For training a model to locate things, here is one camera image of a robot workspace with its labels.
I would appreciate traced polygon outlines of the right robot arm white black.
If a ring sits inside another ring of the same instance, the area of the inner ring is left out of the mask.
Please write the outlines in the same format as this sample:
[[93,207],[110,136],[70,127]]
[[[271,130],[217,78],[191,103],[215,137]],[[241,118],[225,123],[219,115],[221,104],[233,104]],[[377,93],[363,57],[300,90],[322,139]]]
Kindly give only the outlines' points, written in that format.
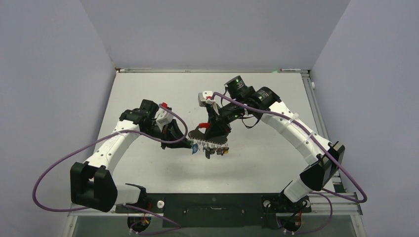
[[293,179],[279,198],[285,211],[294,210],[299,201],[312,191],[321,191],[339,170],[345,147],[332,143],[320,136],[301,121],[298,114],[291,112],[284,101],[273,90],[264,86],[255,90],[247,86],[241,76],[236,76],[224,85],[232,101],[221,107],[215,102],[216,94],[211,91],[199,93],[198,101],[208,113],[203,140],[210,142],[220,138],[223,143],[231,132],[230,123],[253,115],[282,135],[303,156],[308,166]]

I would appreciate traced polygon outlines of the metal key holder red handle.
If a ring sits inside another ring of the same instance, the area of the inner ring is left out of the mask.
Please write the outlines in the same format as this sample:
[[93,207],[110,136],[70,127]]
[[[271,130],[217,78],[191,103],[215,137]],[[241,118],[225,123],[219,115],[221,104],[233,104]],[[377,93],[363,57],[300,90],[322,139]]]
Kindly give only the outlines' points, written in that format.
[[216,145],[224,145],[228,142],[229,130],[223,129],[210,122],[199,123],[194,130],[189,131],[188,136],[191,139]]

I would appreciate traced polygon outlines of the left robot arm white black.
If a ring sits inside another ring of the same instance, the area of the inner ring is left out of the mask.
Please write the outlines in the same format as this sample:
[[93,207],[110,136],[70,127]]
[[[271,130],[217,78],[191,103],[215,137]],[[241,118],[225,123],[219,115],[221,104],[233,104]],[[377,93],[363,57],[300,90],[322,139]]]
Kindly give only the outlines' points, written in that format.
[[134,212],[148,205],[146,188],[136,184],[116,184],[112,174],[130,145],[140,136],[161,144],[161,148],[192,148],[187,132],[178,127],[180,117],[167,104],[142,100],[138,108],[125,110],[113,133],[83,163],[70,169],[71,201],[74,204],[110,211],[113,206],[128,204]]

